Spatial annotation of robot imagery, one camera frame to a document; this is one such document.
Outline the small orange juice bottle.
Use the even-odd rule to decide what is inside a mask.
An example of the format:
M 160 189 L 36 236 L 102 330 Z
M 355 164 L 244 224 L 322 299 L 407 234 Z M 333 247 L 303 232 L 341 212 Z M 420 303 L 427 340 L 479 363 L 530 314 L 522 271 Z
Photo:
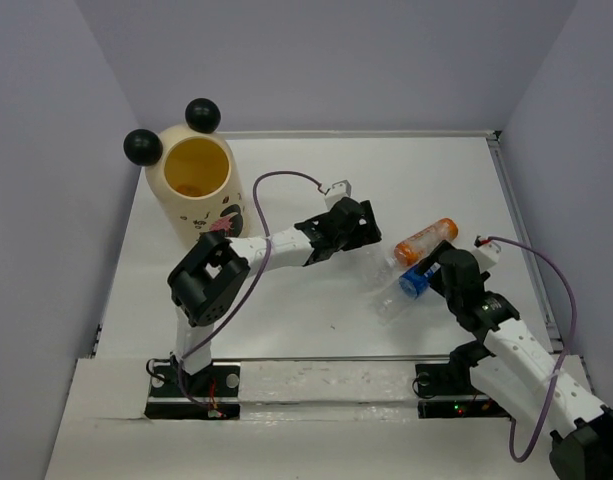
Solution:
M 201 190 L 193 185 L 180 185 L 177 188 L 177 191 L 181 195 L 185 195 L 189 197 L 200 197 L 202 195 Z

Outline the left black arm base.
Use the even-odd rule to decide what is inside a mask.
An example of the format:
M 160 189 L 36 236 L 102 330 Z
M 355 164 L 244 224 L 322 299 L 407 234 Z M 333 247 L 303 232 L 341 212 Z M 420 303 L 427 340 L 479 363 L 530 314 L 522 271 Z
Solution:
M 151 420 L 226 421 L 240 417 L 241 367 L 214 362 L 195 375 L 182 372 L 185 393 L 180 390 L 173 359 L 149 359 L 150 377 L 144 415 Z

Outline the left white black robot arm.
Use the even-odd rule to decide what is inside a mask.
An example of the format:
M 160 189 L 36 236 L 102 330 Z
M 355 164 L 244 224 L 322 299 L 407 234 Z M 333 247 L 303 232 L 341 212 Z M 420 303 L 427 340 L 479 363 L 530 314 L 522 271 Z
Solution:
M 380 242 L 371 202 L 343 197 L 328 211 L 268 237 L 203 234 L 167 278 L 178 314 L 172 381 L 195 395 L 207 383 L 214 324 L 231 310 L 248 279 L 289 267 L 307 267 Z

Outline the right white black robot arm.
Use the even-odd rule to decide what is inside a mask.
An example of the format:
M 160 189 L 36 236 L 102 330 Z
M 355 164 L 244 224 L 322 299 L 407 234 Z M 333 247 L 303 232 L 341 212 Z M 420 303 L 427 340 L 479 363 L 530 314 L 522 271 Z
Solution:
M 430 288 L 474 337 L 451 352 L 448 384 L 483 393 L 509 414 L 515 462 L 527 461 L 549 438 L 558 478 L 613 479 L 613 407 L 566 371 L 566 349 L 549 353 L 511 302 L 485 286 L 504 241 L 477 239 L 467 251 L 443 240 L 415 267 L 430 276 Z

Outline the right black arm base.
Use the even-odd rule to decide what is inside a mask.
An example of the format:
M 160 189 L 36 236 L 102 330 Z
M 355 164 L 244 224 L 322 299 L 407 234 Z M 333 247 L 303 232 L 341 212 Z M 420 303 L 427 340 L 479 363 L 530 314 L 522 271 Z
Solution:
M 416 364 L 411 387 L 420 419 L 509 418 L 488 395 L 455 380 L 447 363 Z

